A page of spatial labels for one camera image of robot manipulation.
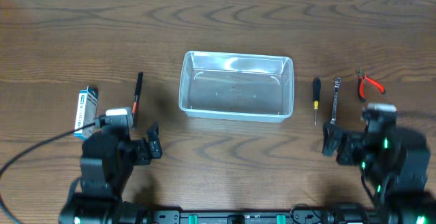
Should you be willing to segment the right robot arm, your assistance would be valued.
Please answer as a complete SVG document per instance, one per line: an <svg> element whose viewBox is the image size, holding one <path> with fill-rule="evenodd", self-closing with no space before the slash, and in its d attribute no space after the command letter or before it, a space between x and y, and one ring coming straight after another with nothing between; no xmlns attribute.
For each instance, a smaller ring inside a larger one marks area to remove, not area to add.
<svg viewBox="0 0 436 224"><path fill-rule="evenodd" d="M365 110L364 131L323 124L322 152L339 165L358 166L373 210L360 204L337 204L323 223L434 223L435 197L425 189L431 152L425 136L396 125L396 112Z"/></svg>

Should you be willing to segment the black yellow precision screwdriver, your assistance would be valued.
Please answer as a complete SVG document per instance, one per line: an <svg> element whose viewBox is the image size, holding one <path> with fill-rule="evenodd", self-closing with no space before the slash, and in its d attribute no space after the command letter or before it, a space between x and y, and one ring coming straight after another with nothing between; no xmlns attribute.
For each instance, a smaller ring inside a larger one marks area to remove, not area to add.
<svg viewBox="0 0 436 224"><path fill-rule="evenodd" d="M313 79L313 110L314 110L314 125L317 125L317 111L320 103L321 80L316 77Z"/></svg>

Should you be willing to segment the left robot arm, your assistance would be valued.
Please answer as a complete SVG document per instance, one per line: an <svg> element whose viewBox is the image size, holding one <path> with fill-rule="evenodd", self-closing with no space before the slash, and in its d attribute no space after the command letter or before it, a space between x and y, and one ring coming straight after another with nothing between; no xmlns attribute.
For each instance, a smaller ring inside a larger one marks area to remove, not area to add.
<svg viewBox="0 0 436 224"><path fill-rule="evenodd" d="M103 125L82 144L81 177L73 181L60 215L62 224L149 224L153 214L140 204L125 202L123 190L134 167L163 155L159 125L146 138L132 140L127 123Z"/></svg>

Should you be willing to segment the silver ratchet wrench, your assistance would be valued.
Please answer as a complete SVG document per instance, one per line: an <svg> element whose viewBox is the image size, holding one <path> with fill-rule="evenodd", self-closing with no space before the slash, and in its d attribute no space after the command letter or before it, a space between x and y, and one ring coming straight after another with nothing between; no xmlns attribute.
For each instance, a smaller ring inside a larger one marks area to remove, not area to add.
<svg viewBox="0 0 436 224"><path fill-rule="evenodd" d="M333 103L332 103L332 116L330 119L330 124L334 125L337 120L337 102L338 102L338 94L339 87L341 85L341 78L337 77L334 79L334 95L333 95Z"/></svg>

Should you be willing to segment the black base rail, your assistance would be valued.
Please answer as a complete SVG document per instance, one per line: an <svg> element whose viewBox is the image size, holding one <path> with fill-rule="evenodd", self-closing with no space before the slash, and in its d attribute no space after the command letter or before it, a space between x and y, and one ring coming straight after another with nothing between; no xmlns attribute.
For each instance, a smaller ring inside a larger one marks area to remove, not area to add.
<svg viewBox="0 0 436 224"><path fill-rule="evenodd" d="M376 224L374 210L360 204L313 207L296 204L289 210L155 210L152 224Z"/></svg>

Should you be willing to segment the blue white cardboard box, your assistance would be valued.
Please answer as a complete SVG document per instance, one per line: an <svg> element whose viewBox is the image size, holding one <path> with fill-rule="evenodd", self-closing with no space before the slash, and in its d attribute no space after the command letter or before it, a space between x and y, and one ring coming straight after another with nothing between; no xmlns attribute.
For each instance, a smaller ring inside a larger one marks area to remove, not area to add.
<svg viewBox="0 0 436 224"><path fill-rule="evenodd" d="M78 105L76 110L76 118L74 136L81 140L88 139L93 134L93 127L84 128L94 121L98 105L98 92L96 89L88 86L86 89L80 90L78 95Z"/></svg>

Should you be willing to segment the clear plastic container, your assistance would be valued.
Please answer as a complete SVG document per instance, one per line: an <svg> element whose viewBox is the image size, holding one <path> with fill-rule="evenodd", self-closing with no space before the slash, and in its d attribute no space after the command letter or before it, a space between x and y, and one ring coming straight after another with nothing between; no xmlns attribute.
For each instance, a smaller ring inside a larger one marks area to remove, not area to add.
<svg viewBox="0 0 436 224"><path fill-rule="evenodd" d="M289 57L189 51L178 106L189 117L281 123L294 109Z"/></svg>

